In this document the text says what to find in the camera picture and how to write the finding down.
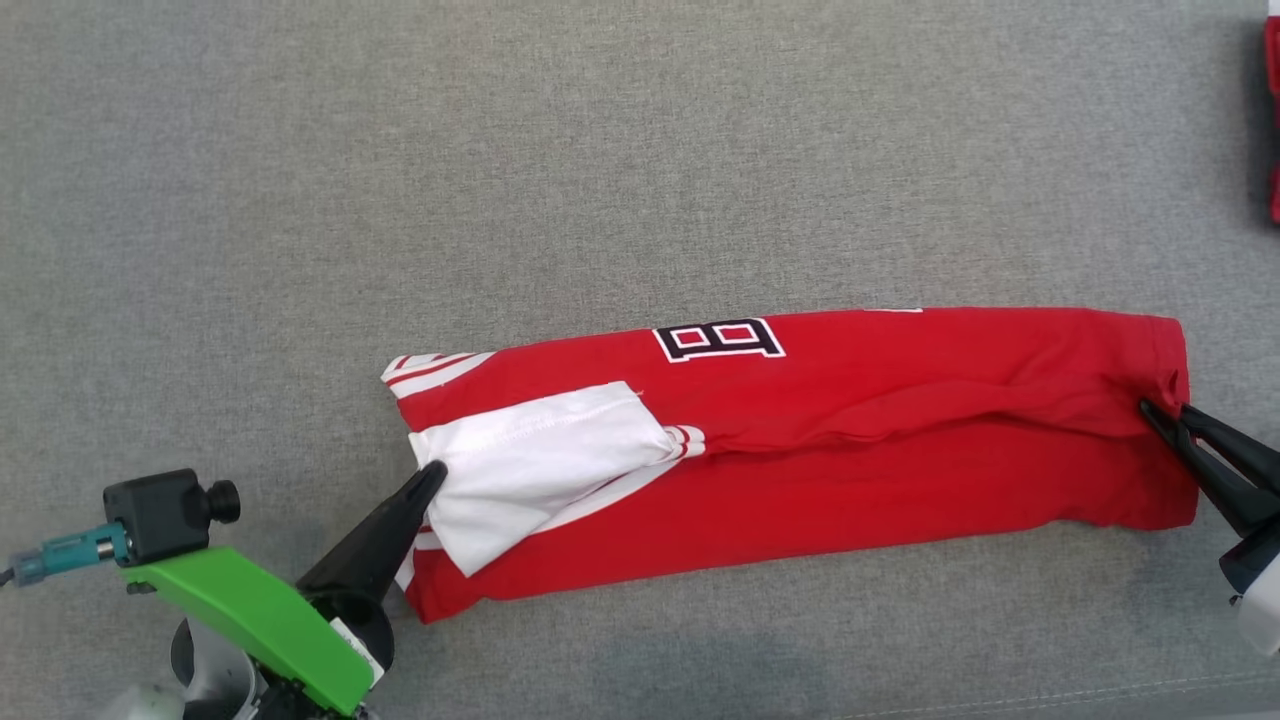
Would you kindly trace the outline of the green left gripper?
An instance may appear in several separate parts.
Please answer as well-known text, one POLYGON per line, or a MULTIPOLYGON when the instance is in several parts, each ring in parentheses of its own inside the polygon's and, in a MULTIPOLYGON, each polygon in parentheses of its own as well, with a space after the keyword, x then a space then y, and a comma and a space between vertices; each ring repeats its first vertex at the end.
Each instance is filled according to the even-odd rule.
POLYGON ((355 714, 390 669, 352 621, 326 619, 307 600, 335 611, 381 606, 410 553, 429 503, 448 475, 442 461, 419 469, 337 542, 293 585, 232 547, 211 547, 125 568, 131 584, 161 600, 244 652, 270 674, 297 682, 323 711, 355 714))

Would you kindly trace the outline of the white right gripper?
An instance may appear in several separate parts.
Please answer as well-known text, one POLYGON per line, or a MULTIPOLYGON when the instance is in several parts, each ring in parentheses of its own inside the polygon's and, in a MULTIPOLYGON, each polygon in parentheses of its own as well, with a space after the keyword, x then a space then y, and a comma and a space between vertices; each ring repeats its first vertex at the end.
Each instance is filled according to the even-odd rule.
POLYGON ((1143 398, 1139 411, 1243 538, 1219 560, 1236 629, 1256 651, 1280 656, 1280 450, 1190 405, 1174 416, 1143 398))

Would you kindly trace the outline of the red shorts with white stripe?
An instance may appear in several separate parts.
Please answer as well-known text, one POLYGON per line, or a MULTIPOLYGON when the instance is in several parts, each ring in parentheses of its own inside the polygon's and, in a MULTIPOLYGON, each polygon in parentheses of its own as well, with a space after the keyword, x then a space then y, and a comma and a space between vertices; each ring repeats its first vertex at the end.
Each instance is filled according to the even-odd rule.
POLYGON ((1272 141, 1268 169, 1268 217, 1275 225, 1280 225, 1280 0, 1267 0, 1262 40, 1272 141))

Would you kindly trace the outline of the red jersey with white sleeves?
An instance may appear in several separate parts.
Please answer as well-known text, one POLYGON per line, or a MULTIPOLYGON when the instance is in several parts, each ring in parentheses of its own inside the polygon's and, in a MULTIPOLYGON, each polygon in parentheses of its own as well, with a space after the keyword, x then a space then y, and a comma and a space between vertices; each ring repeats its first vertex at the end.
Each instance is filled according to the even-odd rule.
POLYGON ((750 316, 402 355, 381 380, 417 462, 448 468, 397 575, 426 623, 777 559, 1196 516, 1138 409, 1190 400, 1166 316, 750 316))

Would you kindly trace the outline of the grey fabric sofa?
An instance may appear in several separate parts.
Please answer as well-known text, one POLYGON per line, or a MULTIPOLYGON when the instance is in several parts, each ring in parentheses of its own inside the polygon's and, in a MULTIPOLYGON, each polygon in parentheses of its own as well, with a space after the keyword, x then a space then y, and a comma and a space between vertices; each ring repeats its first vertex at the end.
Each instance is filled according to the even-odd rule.
MULTIPOLYGON (((1266 0, 0 1, 0 562, 233 480, 296 578, 413 470, 399 354, 840 307, 1176 318, 1280 446, 1266 0)), ((384 720, 1280 714, 1203 503, 393 603, 384 720)))

